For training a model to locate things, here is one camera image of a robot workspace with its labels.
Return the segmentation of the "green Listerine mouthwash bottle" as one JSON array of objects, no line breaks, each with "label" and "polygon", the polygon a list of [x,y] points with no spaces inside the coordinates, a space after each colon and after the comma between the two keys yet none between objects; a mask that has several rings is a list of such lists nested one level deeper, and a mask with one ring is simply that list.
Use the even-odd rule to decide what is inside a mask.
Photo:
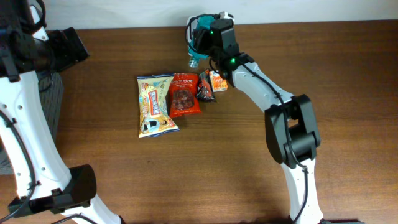
[{"label": "green Listerine mouthwash bottle", "polygon": [[[205,28],[199,28],[193,30],[193,47],[199,53],[205,54],[208,57],[213,57],[215,55],[215,46],[213,45],[213,31]],[[190,56],[189,67],[197,68],[201,60]]]}]

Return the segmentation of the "small orange snack box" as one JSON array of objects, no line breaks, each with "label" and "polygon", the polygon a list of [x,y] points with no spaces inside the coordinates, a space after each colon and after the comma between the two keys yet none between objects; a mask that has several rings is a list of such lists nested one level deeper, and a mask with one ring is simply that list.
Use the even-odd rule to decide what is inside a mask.
[{"label": "small orange snack box", "polygon": [[213,92],[226,91],[228,83],[216,71],[209,72],[210,84]]}]

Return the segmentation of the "black red triangular packet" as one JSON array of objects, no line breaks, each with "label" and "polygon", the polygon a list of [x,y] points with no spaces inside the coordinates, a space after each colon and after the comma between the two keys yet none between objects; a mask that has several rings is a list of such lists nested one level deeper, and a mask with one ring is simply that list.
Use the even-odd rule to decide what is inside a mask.
[{"label": "black red triangular packet", "polygon": [[204,102],[216,102],[210,83],[210,71],[205,70],[198,76],[196,98]]}]

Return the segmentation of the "red snack bag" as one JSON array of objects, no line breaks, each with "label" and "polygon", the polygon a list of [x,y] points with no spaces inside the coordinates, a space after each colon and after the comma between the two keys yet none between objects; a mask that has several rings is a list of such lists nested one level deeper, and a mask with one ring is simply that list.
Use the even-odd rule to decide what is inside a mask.
[{"label": "red snack bag", "polygon": [[170,117],[201,114],[196,98],[198,75],[195,73],[175,73],[170,84]]}]

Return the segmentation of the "yellow chips bag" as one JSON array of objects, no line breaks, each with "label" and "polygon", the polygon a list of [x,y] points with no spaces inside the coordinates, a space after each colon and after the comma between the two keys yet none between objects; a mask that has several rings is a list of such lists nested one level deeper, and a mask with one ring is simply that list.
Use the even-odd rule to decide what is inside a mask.
[{"label": "yellow chips bag", "polygon": [[139,137],[156,137],[179,131],[179,127],[170,118],[166,96],[174,74],[139,76]]}]

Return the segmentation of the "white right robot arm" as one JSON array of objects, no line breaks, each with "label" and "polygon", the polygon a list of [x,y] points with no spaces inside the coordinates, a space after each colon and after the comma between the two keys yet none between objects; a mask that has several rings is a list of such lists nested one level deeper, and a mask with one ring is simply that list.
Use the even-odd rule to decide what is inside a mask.
[{"label": "white right robot arm", "polygon": [[251,56],[240,51],[229,14],[189,18],[185,41],[192,54],[206,55],[223,79],[263,110],[267,148],[281,165],[289,191],[290,222],[327,223],[315,183],[321,139],[310,98],[280,88]]}]

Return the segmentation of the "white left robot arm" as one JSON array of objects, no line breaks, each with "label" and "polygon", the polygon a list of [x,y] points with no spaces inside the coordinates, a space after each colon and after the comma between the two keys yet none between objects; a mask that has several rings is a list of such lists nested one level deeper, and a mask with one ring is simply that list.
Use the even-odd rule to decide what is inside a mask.
[{"label": "white left robot arm", "polygon": [[88,164],[69,168],[55,146],[39,96],[39,75],[88,58],[75,29],[46,33],[43,1],[1,2],[1,141],[14,169],[17,197],[9,218],[44,211],[63,221],[122,223],[97,193]]}]

